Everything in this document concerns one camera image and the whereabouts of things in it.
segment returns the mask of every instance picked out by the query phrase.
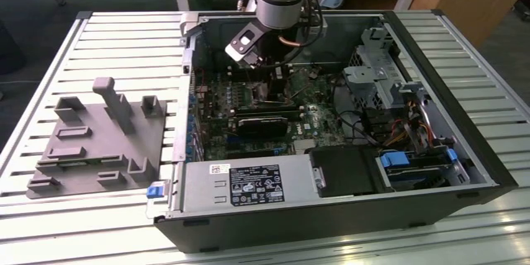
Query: warning label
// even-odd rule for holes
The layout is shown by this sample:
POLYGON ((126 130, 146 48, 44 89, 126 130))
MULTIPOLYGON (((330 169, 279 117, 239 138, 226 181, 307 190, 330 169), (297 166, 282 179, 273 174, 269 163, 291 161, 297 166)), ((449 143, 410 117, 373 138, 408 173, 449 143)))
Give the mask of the warning label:
POLYGON ((231 168, 230 197, 234 206, 285 202, 279 165, 231 168))

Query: blue tab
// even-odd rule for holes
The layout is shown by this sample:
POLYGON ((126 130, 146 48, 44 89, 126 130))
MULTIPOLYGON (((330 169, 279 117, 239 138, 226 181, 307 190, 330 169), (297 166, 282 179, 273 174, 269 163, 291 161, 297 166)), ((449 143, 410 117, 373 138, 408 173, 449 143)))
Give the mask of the blue tab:
POLYGON ((147 188, 146 196, 149 199, 165 197, 165 187, 163 186, 150 186, 147 188))
POLYGON ((408 154, 404 151, 389 152, 383 154, 383 156, 381 157, 381 162, 383 163, 385 168, 390 166, 405 166, 410 164, 408 154))
POLYGON ((390 160, 387 159, 387 157, 383 155, 381 157, 381 163, 383 164, 383 167, 390 167, 390 160))
POLYGON ((448 155, 452 162, 456 162, 458 160, 457 152, 454 149, 448 149, 448 155))

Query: metal slat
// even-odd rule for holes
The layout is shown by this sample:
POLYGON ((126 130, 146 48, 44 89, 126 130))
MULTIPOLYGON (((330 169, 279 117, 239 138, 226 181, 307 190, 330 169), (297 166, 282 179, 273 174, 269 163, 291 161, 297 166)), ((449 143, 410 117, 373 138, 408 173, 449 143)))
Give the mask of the metal slat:
POLYGON ((506 116, 506 117, 490 117, 490 118, 476 118, 472 119, 473 123, 478 125, 494 125, 494 124, 514 124, 517 122, 526 122, 526 118, 521 115, 506 116))
POLYGON ((179 22, 181 15, 151 16, 92 16, 88 23, 141 23, 141 22, 179 22))
POLYGON ((92 16, 155 16, 182 15, 182 12, 94 12, 92 16))
POLYGON ((399 12, 397 13, 397 16, 402 20, 437 20, 437 16, 433 15, 432 13, 413 13, 409 14, 406 12, 399 12))
POLYGON ((510 138, 488 141, 497 154, 530 151, 530 138, 510 138))
POLYGON ((111 68, 150 68, 154 66, 174 66, 174 65, 182 65, 181 56, 70 60, 64 69, 92 70, 92 69, 111 69, 111 68))
POLYGON ((83 32, 80 40, 119 40, 128 38, 167 38, 167 37, 182 37, 181 30, 83 32))
MULTIPOLYGON (((413 68, 408 68, 408 73, 414 81, 420 80, 420 76, 413 68)), ((448 79, 462 79, 464 82, 476 81, 476 86, 492 86, 493 82, 488 80, 486 73, 481 70, 481 68, 457 68, 457 69, 437 69, 438 75, 442 77, 444 81, 448 79)), ((453 86, 458 88, 460 85, 465 87, 474 87, 473 84, 457 84, 453 81, 453 86)))
POLYGON ((181 30, 181 24, 175 23, 118 23, 118 24, 87 24, 84 31, 138 31, 138 30, 181 30))
MULTIPOLYGON (((52 92, 68 94, 75 92, 92 92, 92 81, 76 82, 59 82, 51 86, 52 92)), ((127 90, 153 90, 157 89, 178 88, 181 86, 178 80, 174 78, 163 79, 118 79, 115 90, 122 92, 127 90)))
POLYGON ((442 23, 437 19, 434 20, 404 20, 404 25, 406 27, 437 27, 442 26, 442 23))
POLYGON ((417 42, 442 42, 456 40, 452 34, 413 34, 413 38, 417 42))
POLYGON ((449 34, 446 27, 406 27, 410 34, 449 34))
POLYGON ((183 47, 74 50, 71 59, 171 56, 183 52, 183 47))
POLYGON ((486 77, 468 78, 461 81, 445 79, 445 83, 452 90, 496 87, 496 83, 486 77))
POLYGON ((484 99, 460 102, 468 113, 500 110, 516 110, 514 104, 506 99, 484 99))
POLYGON ((461 50, 462 45, 458 42, 418 42, 422 50, 461 50))
POLYGON ((149 70, 131 70, 127 68, 112 68, 110 70, 72 70, 56 75, 59 81, 94 80, 98 77, 110 76, 114 79, 131 78, 167 78, 182 76, 182 66, 153 67, 149 70))
POLYGON ((530 137, 530 124, 502 124, 480 127, 486 140, 493 138, 530 137))
POLYGON ((456 98, 462 100, 504 99, 506 94, 498 88, 456 89, 452 90, 456 98))
MULTIPOLYGON (((401 60, 406 68, 412 68, 410 62, 404 59, 401 60)), ((478 67, 477 62, 472 58, 456 58, 456 59, 433 59, 432 65, 436 68, 465 68, 478 67)))
POLYGON ((137 40, 82 40, 75 45, 76 49, 114 49, 114 48, 151 48, 178 47, 179 38, 149 38, 137 40))

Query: metal bracket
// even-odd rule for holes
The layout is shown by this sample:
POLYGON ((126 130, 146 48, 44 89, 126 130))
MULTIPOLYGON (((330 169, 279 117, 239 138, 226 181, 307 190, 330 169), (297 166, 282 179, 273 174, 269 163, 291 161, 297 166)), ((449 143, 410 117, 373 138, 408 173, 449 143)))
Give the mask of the metal bracket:
POLYGON ((181 16, 181 32, 183 37, 190 37, 201 31, 199 13, 186 12, 181 16))

